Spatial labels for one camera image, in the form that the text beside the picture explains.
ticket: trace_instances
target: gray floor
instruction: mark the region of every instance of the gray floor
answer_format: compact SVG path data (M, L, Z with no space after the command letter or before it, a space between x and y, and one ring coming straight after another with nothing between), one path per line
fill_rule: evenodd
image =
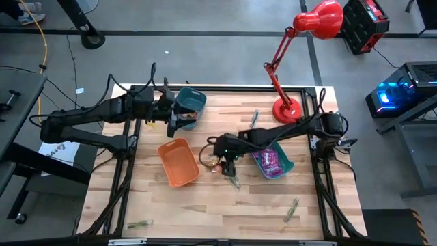
M311 9L318 0L307 0ZM415 20L403 12L407 1L379 0L391 17L392 33L418 33ZM46 29L72 26L55 1L43 1L48 14ZM298 0L130 0L100 1L88 14L99 29L156 31L282 31L300 12ZM1 23L8 20L2 16ZM74 73L65 36L47 36L47 76L67 95L74 96ZM156 80L166 76L170 83L270 84L262 64L272 58L280 38L189 37L189 36L107 36L99 49L88 51L78 36L70 36L76 57L81 105L92 105L100 98L109 73L122 83L143 83L150 65L158 63ZM437 57L437 40L383 39L377 45L396 66L404 62L431 61ZM379 136L364 97L387 78L394 69L377 53L353 56L343 40L315 40L315 52L324 85L335 87L341 113L350 123L348 137L358 138L351 158L357 173L357 187L363 208L413 208L422 218L429 242L437 244L437 215L432 210L437 196L402 200L399 192L415 188L411 167L397 136ZM0 34L0 64L37 70L44 54L38 35ZM296 38L279 68L284 85L314 85L305 38ZM51 85L44 92L59 107L70 109L72 103ZM56 107L42 97L42 112ZM98 131L96 124L83 128ZM17 142L38 150L38 130L26 123ZM23 211L29 215L25 225L6 221L20 178L11 182L0 198L0 241L48 238L71 235L84 195L63 197L31 193Z

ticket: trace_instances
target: wooden tabletop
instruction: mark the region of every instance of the wooden tabletop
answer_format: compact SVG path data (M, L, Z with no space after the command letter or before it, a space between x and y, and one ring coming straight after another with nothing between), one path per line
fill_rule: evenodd
M123 94L115 87L112 97ZM249 128L252 115L260 110L257 127L280 125L272 115L278 98L274 92L205 92L208 97L203 115L192 131L178 130L175 138L188 140L197 160L200 148L209 136L237 133ZM300 95L288 93L300 102ZM326 87L325 111L337 111L333 87ZM105 124L104 135L122 134L123 124ZM153 220L145 228L124 228L124 237L147 238L232 238L232 239L323 239L309 144L306 136L281 141L292 172L276 180L263 177L251 155L236 163L242 185L235 190L226 177L200 168L196 181L180 188L168 185L157 149L171 141L166 125L157 122L155 129L144 122L138 142L125 225L142 220ZM107 151L96 159L96 164L110 158ZM337 158L350 163L349 156L337 153ZM78 232L94 222L109 201L116 161L97 169L90 180ZM345 216L366 235L361 205L352 172L340 163L331 161L337 203ZM299 206L289 224L283 222L294 198ZM335 233L332 213L327 207L330 230ZM118 207L115 208L115 227Z

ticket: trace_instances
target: orange basket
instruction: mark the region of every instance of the orange basket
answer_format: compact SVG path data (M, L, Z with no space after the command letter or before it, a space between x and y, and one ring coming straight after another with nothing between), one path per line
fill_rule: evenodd
M170 187L184 186L199 176L199 167L187 140L178 138L159 146L158 155Z

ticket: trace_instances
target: lamp arm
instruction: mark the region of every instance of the lamp arm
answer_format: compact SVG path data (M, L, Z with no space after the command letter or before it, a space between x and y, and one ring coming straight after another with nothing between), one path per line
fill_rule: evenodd
M299 32L296 31L293 27L287 27L285 29L284 37L282 38L282 41L276 53L274 54L272 63L264 63L264 69L266 69L268 76L272 80L274 88L276 89L276 91L278 91L278 94L283 101L283 106L287 109L290 109L291 100L288 95L282 90L276 76L276 70L278 69L279 64L281 63L285 53L287 52L288 46L292 42L293 38L296 37L298 34Z

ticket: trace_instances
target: person's foot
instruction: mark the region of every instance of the person's foot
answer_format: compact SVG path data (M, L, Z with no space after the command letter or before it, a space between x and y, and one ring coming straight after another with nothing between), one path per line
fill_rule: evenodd
M30 12L35 14L40 14L42 12L42 4L35 2L35 3L25 3L26 7L29 9ZM22 3L19 3L20 9L24 12L26 12L26 8Z
M40 22L46 18L45 14L32 14L36 21ZM18 17L18 21L21 25L28 25L31 23L35 23L32 16L30 16L27 12L24 12L23 16Z

